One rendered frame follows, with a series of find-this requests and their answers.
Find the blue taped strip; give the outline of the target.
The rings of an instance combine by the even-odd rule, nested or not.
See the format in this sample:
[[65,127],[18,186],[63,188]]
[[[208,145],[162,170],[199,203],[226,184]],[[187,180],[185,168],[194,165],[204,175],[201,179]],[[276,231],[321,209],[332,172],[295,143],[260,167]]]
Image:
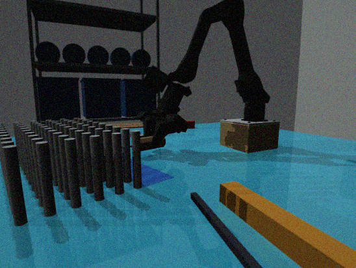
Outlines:
[[[165,174],[159,170],[148,167],[146,165],[141,164],[141,175],[142,175],[142,187],[147,187],[149,185],[153,185],[155,183],[159,183],[171,178],[168,174]],[[131,181],[133,182],[133,161],[131,159]]]

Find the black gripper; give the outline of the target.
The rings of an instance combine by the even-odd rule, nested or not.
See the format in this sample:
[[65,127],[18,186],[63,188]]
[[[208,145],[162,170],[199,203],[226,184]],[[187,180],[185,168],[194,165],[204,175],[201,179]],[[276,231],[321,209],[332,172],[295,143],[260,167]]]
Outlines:
[[166,135],[175,133],[175,128],[178,131],[186,132],[188,122],[178,114],[174,114],[179,103],[169,96],[163,96],[157,100],[159,105],[156,110],[149,112],[141,111],[136,116],[137,119],[143,122],[144,137],[153,136],[151,147],[154,148]]

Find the orange rectangular bar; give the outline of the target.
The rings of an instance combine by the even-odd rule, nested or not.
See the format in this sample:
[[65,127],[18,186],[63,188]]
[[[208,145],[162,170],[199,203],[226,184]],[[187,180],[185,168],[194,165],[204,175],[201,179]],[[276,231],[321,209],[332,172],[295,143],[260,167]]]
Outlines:
[[302,268],[356,268],[356,251],[237,181],[220,202]]

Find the small red block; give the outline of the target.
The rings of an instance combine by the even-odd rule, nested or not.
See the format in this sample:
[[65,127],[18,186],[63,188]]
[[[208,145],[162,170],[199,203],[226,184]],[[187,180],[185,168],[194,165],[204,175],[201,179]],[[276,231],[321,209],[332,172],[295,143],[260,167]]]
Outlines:
[[193,120],[186,120],[188,122],[188,129],[194,129],[195,128],[195,121]]

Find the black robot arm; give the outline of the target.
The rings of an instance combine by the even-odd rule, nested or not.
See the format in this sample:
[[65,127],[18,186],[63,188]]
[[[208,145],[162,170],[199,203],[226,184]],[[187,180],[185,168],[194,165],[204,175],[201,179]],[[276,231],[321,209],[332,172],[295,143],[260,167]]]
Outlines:
[[163,92],[168,85],[163,96],[169,96],[180,104],[184,95],[188,97],[192,93],[189,86],[185,87],[180,83],[189,83],[194,80],[199,54],[205,43],[210,25],[222,21],[229,31],[238,68],[238,80],[234,81],[236,92],[239,93],[245,103],[244,119],[241,120],[249,122],[268,121],[264,118],[266,103],[269,102],[270,97],[264,91],[260,78],[251,63],[243,25],[244,15],[243,0],[223,0],[217,5],[206,8],[199,16],[198,25],[186,55],[176,71],[166,74],[152,66],[141,85],[155,93]]

